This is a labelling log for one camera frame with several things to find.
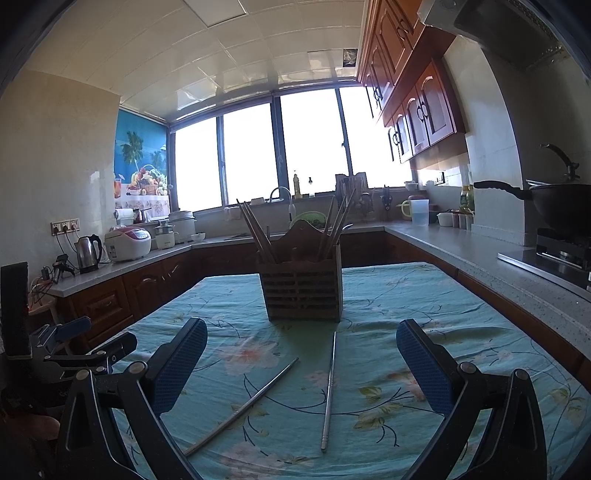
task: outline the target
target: lid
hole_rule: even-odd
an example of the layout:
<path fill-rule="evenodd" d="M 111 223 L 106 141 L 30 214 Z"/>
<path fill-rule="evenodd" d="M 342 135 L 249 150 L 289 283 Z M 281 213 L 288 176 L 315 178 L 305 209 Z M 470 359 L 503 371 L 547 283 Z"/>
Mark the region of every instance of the lid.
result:
<path fill-rule="evenodd" d="M 170 220 L 171 222 L 175 220 L 185 220 L 187 218 L 194 218 L 193 212 L 189 210 L 181 210 L 179 212 L 170 212 L 168 216 L 168 220 Z"/>

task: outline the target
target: cabinet drawer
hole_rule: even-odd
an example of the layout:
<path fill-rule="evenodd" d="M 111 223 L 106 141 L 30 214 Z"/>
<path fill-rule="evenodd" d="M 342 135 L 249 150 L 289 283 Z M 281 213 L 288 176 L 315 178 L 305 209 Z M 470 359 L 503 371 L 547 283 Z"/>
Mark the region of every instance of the cabinet drawer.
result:
<path fill-rule="evenodd" d="M 121 277 L 76 293 L 72 303 L 77 316 L 86 315 L 92 322 L 92 328 L 86 334 L 87 339 L 97 336 L 132 314 Z"/>

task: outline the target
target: faucet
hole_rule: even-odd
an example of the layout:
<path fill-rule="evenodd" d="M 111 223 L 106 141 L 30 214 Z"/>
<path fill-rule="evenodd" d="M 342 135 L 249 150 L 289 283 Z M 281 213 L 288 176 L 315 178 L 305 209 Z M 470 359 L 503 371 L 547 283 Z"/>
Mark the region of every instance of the faucet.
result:
<path fill-rule="evenodd" d="M 279 191 L 279 189 L 284 189 L 287 193 L 288 193 L 288 198 L 290 200 L 290 205 L 288 207 L 288 212 L 290 214 L 290 223 L 291 221 L 296 218 L 296 206 L 294 205 L 292 199 L 291 199 L 291 192 L 288 188 L 286 187 L 275 187 L 274 189 L 271 190 L 271 194 L 269 195 L 269 204 L 272 203 L 273 201 L 273 194 L 275 193 L 275 191 Z"/>

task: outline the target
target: rice cooker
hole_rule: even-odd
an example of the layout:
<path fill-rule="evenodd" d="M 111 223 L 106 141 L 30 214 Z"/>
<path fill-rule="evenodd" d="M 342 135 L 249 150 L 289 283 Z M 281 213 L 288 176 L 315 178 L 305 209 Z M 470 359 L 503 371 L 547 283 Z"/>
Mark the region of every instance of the rice cooker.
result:
<path fill-rule="evenodd" d="M 195 217 L 189 210 L 170 212 L 168 223 L 174 229 L 174 242 L 182 244 L 191 241 L 191 235 L 195 235 Z"/>
<path fill-rule="evenodd" d="M 143 228 L 124 226 L 108 232 L 104 245 L 112 262 L 124 262 L 148 255 L 152 237 Z"/>

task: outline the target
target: blue gripper pad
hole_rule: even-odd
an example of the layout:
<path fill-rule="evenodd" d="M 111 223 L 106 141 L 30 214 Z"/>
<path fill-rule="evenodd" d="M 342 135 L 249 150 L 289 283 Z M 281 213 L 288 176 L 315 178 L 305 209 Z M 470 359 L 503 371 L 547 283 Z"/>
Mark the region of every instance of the blue gripper pad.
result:
<path fill-rule="evenodd" d="M 156 415 L 173 408 L 206 345 L 207 326 L 202 319 L 192 317 L 148 360 L 142 386 Z"/>
<path fill-rule="evenodd" d="M 456 361 L 412 319 L 400 322 L 396 344 L 433 411 L 447 417 L 463 385 Z"/>

